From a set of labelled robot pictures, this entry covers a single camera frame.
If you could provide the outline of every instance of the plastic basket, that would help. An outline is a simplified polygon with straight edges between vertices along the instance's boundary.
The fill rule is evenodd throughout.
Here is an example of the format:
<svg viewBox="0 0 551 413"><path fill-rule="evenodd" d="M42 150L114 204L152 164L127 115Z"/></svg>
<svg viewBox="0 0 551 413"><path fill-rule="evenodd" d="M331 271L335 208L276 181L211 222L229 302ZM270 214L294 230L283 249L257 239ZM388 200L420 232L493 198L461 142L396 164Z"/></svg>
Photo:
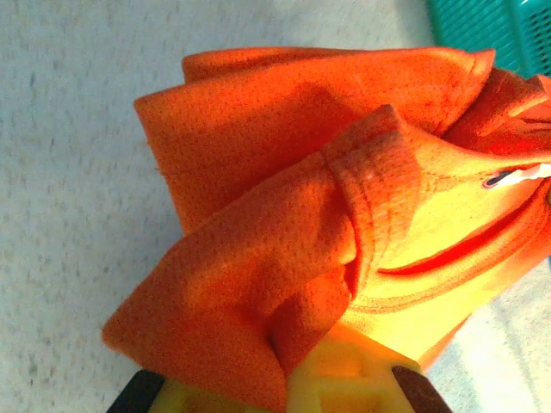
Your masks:
<svg viewBox="0 0 551 413"><path fill-rule="evenodd" d="M495 49L496 66L551 76L551 0L427 0L439 46Z"/></svg>

